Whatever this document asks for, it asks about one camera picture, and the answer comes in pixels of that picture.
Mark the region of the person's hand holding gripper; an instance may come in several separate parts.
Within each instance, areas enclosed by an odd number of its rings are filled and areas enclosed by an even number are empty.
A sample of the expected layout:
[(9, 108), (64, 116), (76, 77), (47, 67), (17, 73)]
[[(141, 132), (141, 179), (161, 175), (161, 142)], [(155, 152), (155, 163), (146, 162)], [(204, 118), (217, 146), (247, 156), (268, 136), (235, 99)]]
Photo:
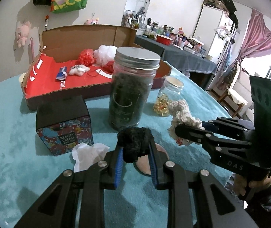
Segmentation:
[(261, 190), (267, 189), (271, 186), (271, 175), (266, 176), (262, 181), (251, 181), (247, 182), (245, 178), (243, 178), (239, 174), (235, 174), (234, 183), (233, 183), (233, 191), (239, 196), (245, 196), (247, 190), (259, 192)]

